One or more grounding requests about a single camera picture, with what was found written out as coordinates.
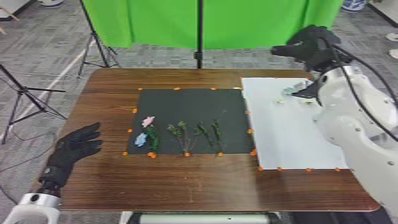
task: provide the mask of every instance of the orange marker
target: orange marker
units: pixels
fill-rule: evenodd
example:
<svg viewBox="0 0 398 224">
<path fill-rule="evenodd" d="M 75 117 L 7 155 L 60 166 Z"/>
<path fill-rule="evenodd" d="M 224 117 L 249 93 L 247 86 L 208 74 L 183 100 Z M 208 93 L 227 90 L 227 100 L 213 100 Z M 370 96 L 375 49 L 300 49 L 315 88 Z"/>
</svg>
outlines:
<svg viewBox="0 0 398 224">
<path fill-rule="evenodd" d="M 256 149 L 252 149 L 251 156 L 256 156 L 256 155 L 258 155 L 258 151 L 256 151 Z"/>
</svg>

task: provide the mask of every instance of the white paper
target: white paper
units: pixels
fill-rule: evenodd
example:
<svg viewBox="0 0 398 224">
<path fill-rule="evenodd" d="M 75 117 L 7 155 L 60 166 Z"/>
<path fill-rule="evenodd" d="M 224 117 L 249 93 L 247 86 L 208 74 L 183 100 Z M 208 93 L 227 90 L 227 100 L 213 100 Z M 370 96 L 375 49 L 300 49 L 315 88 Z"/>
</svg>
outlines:
<svg viewBox="0 0 398 224">
<path fill-rule="evenodd" d="M 347 169 L 341 148 L 327 142 L 313 122 L 322 107 L 283 95 L 284 88 L 302 81 L 304 78 L 242 79 L 259 166 L 267 170 Z"/>
</svg>

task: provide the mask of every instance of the wooden table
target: wooden table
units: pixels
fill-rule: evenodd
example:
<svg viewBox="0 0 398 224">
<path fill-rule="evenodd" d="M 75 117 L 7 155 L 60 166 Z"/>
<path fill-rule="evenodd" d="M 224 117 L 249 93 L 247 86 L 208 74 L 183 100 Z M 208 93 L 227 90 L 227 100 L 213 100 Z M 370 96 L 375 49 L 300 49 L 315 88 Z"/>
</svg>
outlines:
<svg viewBox="0 0 398 224">
<path fill-rule="evenodd" d="M 100 69 L 62 133 L 101 122 L 103 150 L 76 166 L 66 210 L 370 211 L 379 204 L 348 170 L 258 171 L 249 154 L 123 156 L 139 88 L 233 88 L 240 77 L 309 77 L 290 70 Z"/>
</svg>

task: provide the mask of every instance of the white cabinet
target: white cabinet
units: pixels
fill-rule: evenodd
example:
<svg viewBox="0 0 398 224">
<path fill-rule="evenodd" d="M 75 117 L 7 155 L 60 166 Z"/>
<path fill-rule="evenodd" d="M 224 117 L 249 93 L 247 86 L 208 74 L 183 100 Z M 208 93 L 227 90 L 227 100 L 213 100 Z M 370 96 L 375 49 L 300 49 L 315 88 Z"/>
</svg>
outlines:
<svg viewBox="0 0 398 224">
<path fill-rule="evenodd" d="M 0 8 L 5 8 L 9 12 L 14 13 L 28 2 L 30 0 L 0 0 Z M 7 17 L 7 13 L 4 12 L 4 10 L 0 10 L 0 18 Z"/>
<path fill-rule="evenodd" d="M 371 5 L 398 23 L 398 0 L 384 0 L 382 3 L 371 3 Z"/>
</svg>

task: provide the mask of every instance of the green backdrop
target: green backdrop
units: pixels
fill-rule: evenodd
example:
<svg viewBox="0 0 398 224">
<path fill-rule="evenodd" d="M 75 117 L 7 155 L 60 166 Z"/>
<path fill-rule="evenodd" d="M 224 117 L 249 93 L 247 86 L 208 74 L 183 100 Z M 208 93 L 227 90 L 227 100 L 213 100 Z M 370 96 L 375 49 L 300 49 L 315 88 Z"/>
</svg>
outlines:
<svg viewBox="0 0 398 224">
<path fill-rule="evenodd" d="M 84 0 L 107 46 L 196 48 L 197 0 Z M 341 0 L 204 0 L 204 48 L 284 44 L 309 24 L 331 27 Z"/>
</svg>

